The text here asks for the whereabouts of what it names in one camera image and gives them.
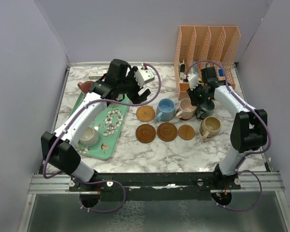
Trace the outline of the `woven rattan coaster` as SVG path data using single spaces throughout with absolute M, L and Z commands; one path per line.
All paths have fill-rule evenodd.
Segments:
M 140 106 L 136 111 L 136 117 L 141 122 L 149 122 L 155 117 L 155 110 L 152 106 Z

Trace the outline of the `grey mug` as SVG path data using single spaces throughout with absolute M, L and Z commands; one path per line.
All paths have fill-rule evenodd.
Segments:
M 205 119 L 213 114 L 215 104 L 211 99 L 205 100 L 202 104 L 198 105 L 195 111 L 197 119 Z

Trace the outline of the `blue mug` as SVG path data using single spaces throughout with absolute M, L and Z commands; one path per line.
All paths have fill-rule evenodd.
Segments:
M 170 121 L 175 114 L 175 103 L 171 99 L 162 99 L 159 101 L 156 110 L 156 121 Z

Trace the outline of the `pink mug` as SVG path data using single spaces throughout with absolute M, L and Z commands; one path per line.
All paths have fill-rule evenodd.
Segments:
M 196 106 L 192 105 L 190 98 L 182 99 L 175 116 L 177 118 L 180 118 L 180 117 L 192 118 L 194 116 L 196 108 L 197 108 Z

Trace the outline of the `tan mug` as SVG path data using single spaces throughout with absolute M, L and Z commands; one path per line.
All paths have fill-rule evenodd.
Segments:
M 221 131 L 221 122 L 214 116 L 208 116 L 205 118 L 199 128 L 199 132 L 202 135 L 202 140 L 213 138 Z

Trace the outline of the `brown ringed wooden coaster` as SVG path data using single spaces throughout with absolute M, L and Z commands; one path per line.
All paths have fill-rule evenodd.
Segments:
M 150 143 L 156 137 L 156 130 L 149 124 L 142 124 L 136 129 L 136 138 L 141 143 Z

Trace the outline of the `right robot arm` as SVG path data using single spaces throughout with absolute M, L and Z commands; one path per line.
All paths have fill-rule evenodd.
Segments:
M 234 118 L 230 134 L 231 148 L 213 172 L 212 183 L 218 189 L 225 188 L 235 179 L 239 167 L 247 156 L 255 154 L 263 145 L 269 144 L 267 112 L 256 109 L 245 102 L 228 81 L 219 80 L 214 67 L 204 68 L 204 84 L 190 73 L 186 76 L 187 94 L 191 104 L 199 106 L 206 100 L 220 102 Z

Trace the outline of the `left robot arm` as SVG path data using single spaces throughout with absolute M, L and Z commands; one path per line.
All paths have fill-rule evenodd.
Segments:
M 107 73 L 90 84 L 83 102 L 67 121 L 53 133 L 45 132 L 42 135 L 45 165 L 51 164 L 65 174 L 80 179 L 80 185 L 85 190 L 93 190 L 97 185 L 95 170 L 81 160 L 75 149 L 80 138 L 97 115 L 114 103 L 119 95 L 127 96 L 137 106 L 146 101 L 150 90 L 142 94 L 139 91 L 154 79 L 154 73 L 146 64 L 139 69 L 123 60 L 113 59 Z

